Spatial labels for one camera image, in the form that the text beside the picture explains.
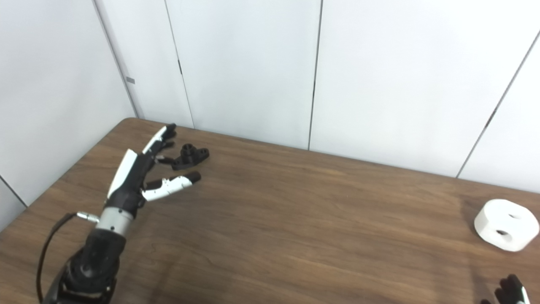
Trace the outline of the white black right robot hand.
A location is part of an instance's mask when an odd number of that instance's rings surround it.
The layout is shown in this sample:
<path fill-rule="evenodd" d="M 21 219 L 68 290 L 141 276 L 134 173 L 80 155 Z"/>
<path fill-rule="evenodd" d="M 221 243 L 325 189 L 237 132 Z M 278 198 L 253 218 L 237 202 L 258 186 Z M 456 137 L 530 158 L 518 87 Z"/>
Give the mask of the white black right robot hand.
<path fill-rule="evenodd" d="M 509 274 L 499 282 L 494 291 L 498 304 L 530 304 L 528 292 L 515 274 Z"/>

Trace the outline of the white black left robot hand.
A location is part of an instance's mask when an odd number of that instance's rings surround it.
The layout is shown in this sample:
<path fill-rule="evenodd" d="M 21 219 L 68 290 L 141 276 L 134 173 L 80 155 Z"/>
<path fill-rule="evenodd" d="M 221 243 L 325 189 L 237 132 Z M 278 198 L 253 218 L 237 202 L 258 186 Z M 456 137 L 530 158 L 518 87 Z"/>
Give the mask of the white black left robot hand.
<path fill-rule="evenodd" d="M 160 152 L 174 146 L 172 139 L 177 135 L 176 127 L 176 124 L 169 124 L 159 129 L 142 152 L 127 150 L 110 185 L 105 208 L 118 208 L 136 217 L 138 209 L 146 202 L 165 198 L 201 180 L 201 174 L 194 171 L 183 176 L 145 181 L 156 164 L 169 160 Z"/>

